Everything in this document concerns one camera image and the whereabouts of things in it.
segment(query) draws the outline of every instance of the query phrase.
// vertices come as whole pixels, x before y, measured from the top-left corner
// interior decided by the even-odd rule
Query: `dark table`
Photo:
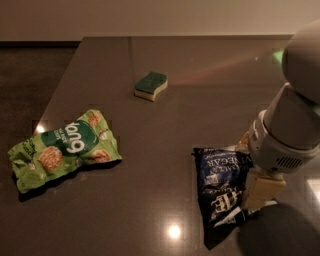
[[[279,205],[211,251],[197,202],[192,149],[238,142],[285,82],[273,53],[287,40],[84,38],[40,124],[56,129],[99,109],[123,161],[79,172],[26,202],[2,197],[0,255],[317,255],[318,158],[286,175]],[[133,95],[149,71],[169,77],[155,103]],[[171,226],[180,228],[177,239]]]

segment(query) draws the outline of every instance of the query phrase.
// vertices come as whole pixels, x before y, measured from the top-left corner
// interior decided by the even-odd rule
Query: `chip bag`
[[[206,228],[229,223],[228,215],[241,204],[249,154],[213,148],[194,148],[198,173],[198,201]]]
[[[43,186],[83,165],[121,160],[102,113],[88,110],[64,128],[27,139],[9,152],[21,193]]]

